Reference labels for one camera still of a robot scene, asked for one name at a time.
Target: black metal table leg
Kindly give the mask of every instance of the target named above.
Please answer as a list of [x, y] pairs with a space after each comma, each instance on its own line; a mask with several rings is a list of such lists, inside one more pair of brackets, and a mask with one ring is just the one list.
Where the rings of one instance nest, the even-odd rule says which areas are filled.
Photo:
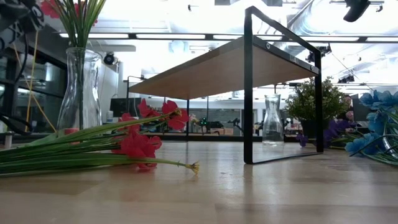
[[[315, 76], [315, 114], [317, 121], [317, 152], [292, 154], [281, 156], [265, 161], [253, 161], [253, 31], [252, 31], [252, 15], [257, 16], [262, 21], [275, 28], [286, 37], [296, 41], [301, 46], [312, 51], [315, 55], [315, 66], [319, 68], [318, 76]], [[274, 162], [283, 159], [291, 159], [297, 157], [313, 156], [323, 153], [323, 126], [322, 126], [322, 75], [321, 75], [321, 54], [314, 46], [310, 45], [299, 36], [288, 30], [273, 19], [264, 15], [260, 10], [251, 6], [245, 10], [244, 18], [244, 126], [243, 126], [243, 159], [246, 164], [262, 164], [266, 162]]]

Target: plant pot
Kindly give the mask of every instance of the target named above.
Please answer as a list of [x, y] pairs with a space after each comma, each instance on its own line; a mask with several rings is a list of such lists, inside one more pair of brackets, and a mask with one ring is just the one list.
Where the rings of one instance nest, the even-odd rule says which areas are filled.
[[98, 97], [101, 55], [83, 48], [67, 50], [68, 86], [58, 117], [57, 131], [102, 125]]
[[[303, 134], [310, 139], [316, 138], [317, 136], [317, 122], [315, 120], [303, 120], [300, 121], [303, 127]], [[329, 120], [322, 121], [323, 129], [328, 129]]]

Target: security camera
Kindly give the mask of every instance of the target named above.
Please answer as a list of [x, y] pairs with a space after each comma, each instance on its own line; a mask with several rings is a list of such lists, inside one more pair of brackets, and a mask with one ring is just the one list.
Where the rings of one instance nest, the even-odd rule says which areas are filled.
[[119, 61], [117, 57], [114, 56], [114, 52], [107, 52], [104, 58], [104, 63], [107, 65], [114, 65]]

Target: glass vase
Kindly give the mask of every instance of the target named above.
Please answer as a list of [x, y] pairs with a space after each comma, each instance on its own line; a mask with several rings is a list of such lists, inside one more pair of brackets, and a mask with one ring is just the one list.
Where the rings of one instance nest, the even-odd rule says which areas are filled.
[[90, 50], [67, 49], [68, 86], [58, 117], [58, 131], [70, 133], [102, 125], [98, 97], [101, 59], [100, 54]]
[[266, 95], [266, 116], [262, 127], [262, 143], [281, 144], [284, 142], [284, 127], [280, 117], [280, 94]]

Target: person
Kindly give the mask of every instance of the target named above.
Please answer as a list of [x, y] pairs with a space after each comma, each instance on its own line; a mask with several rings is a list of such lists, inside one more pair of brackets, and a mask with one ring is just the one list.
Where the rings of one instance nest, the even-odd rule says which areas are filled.
[[345, 95], [344, 102], [349, 105], [347, 111], [339, 114], [336, 118], [337, 120], [346, 120], [353, 122], [354, 121], [354, 108], [352, 106], [352, 99], [349, 95]]

